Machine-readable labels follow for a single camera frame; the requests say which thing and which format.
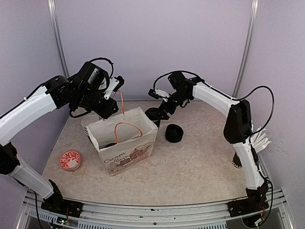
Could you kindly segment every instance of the white bag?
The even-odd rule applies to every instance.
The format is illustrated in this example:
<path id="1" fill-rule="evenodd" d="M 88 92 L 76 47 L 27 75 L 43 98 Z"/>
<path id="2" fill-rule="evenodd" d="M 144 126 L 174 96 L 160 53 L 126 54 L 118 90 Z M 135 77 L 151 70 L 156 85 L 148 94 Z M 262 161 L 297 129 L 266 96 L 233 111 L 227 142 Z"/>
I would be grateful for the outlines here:
<path id="1" fill-rule="evenodd" d="M 87 129 L 90 140 L 111 176 L 149 158 L 158 132 L 158 127 L 140 107 L 92 123 Z"/>

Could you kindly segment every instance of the robotic arm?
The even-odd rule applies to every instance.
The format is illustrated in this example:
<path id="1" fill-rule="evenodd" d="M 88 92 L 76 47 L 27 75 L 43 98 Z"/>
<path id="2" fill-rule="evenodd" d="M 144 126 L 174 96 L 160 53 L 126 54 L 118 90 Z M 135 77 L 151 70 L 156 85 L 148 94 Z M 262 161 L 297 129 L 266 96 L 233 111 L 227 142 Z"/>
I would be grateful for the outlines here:
<path id="1" fill-rule="evenodd" d="M 154 120 L 168 120 L 168 114 L 174 114 L 176 107 L 184 108 L 190 100 L 200 99 L 219 110 L 227 121 L 224 127 L 225 139 L 233 145 L 244 169 L 247 196 L 245 200 L 229 202 L 229 211 L 232 217 L 248 214 L 268 208 L 266 193 L 268 184 L 259 174 L 259 162 L 255 149 L 251 145 L 252 123 L 250 104 L 247 100 L 232 98 L 217 89 L 212 88 L 198 75 L 186 79 L 183 72 L 176 71 L 168 73 L 168 76 L 175 93 L 168 94 L 154 88 L 149 95 L 163 101 L 156 110 Z"/>
<path id="2" fill-rule="evenodd" d="M 92 61 L 95 60 L 109 61 L 106 58 Z M 121 76 L 109 77 L 105 70 L 92 61 L 86 62 L 77 74 L 68 79 L 55 76 L 41 84 L 32 94 L 0 116 L 0 174 L 13 177 L 41 196 L 44 199 L 43 209 L 66 215 L 69 208 L 69 215 L 74 217 L 79 217 L 82 204 L 64 200 L 56 184 L 45 180 L 27 165 L 10 141 L 38 118 L 66 104 L 69 104 L 71 117 L 94 111 L 107 119 L 117 112 L 117 103 L 110 95 L 124 84 L 124 79 Z M 86 112 L 73 116 L 72 112 L 78 107 L 84 108 Z"/>

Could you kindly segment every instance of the table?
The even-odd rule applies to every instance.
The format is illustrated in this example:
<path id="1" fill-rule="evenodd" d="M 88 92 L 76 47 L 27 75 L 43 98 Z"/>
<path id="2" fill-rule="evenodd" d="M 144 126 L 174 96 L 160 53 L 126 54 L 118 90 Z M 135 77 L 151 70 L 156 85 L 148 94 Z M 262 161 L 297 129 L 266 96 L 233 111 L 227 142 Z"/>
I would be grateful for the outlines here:
<path id="1" fill-rule="evenodd" d="M 125 109 L 141 106 L 145 111 L 159 104 L 125 102 Z M 219 111 L 203 102 L 177 108 L 170 120 L 161 122 L 152 157 L 111 177 L 84 134 L 81 118 L 69 118 L 43 176 L 54 181 L 65 198 L 96 203 L 168 206 L 243 197 L 244 172 L 232 166 L 235 150 L 223 136 L 225 121 Z M 164 133 L 170 123 L 184 130 L 181 142 L 166 141 Z M 64 171 L 58 163 L 69 149 L 81 153 L 81 166 L 73 172 Z"/>

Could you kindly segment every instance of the beige table surface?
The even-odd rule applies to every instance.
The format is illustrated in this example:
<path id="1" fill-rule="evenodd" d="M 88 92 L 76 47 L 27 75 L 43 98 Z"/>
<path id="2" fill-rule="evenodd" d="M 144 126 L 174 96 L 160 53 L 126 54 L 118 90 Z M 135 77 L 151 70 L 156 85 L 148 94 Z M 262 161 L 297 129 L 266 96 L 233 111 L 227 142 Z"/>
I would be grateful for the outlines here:
<path id="1" fill-rule="evenodd" d="M 125 102 L 125 109 L 145 111 L 158 102 Z M 206 103 L 193 101 L 177 108 L 162 121 L 152 157 L 113 177 L 84 134 L 82 118 L 69 118 L 43 171 L 66 198 L 122 205 L 185 205 L 246 196 L 242 169 L 232 166 L 234 148 L 225 140 L 225 117 Z M 166 126 L 184 130 L 179 143 L 164 137 Z M 58 160 L 69 149 L 81 153 L 81 166 L 73 172 L 60 168 Z"/>

